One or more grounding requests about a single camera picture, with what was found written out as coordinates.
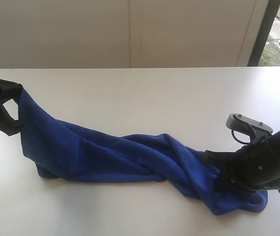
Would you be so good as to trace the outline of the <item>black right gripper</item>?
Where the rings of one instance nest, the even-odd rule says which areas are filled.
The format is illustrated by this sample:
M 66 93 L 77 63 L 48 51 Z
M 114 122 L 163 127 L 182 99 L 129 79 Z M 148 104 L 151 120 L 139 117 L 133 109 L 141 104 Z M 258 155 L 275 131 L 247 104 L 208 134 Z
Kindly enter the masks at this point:
M 202 163 L 219 166 L 228 183 L 244 190 L 277 190 L 280 193 L 279 137 L 265 137 L 235 152 L 206 150 Z

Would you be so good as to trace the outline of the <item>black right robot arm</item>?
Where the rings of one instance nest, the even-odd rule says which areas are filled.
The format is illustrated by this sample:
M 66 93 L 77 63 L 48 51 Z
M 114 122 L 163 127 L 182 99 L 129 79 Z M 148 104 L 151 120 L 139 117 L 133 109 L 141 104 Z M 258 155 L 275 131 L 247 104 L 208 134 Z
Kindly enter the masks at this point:
M 231 133 L 250 138 L 238 140 L 242 147 L 235 152 L 206 150 L 202 161 L 219 169 L 219 180 L 247 191 L 278 190 L 280 192 L 280 131 L 242 114 L 230 114 L 226 126 Z

